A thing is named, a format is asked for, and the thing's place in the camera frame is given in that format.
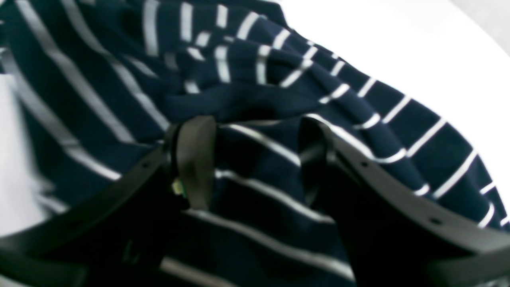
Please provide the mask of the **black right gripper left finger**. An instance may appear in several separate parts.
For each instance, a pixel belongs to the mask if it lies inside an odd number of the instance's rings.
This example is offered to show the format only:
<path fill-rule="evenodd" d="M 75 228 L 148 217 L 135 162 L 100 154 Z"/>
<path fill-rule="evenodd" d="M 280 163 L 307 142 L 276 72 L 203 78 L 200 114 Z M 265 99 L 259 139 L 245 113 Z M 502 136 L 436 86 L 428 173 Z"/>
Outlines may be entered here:
<path fill-rule="evenodd" d="M 171 126 L 164 143 L 111 187 L 1 238 L 1 275 L 31 287 L 104 287 L 150 277 L 177 214 L 211 206 L 215 142 L 213 116 Z"/>

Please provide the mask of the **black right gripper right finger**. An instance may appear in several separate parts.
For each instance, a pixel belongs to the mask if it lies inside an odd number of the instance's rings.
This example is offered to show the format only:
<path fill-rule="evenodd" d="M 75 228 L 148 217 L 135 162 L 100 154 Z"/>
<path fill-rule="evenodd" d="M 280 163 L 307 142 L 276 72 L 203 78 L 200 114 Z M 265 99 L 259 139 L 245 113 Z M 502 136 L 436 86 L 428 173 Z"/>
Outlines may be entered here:
<path fill-rule="evenodd" d="M 508 287 L 509 234 L 481 229 L 412 191 L 304 117 L 307 204 L 331 216 L 359 287 Z"/>

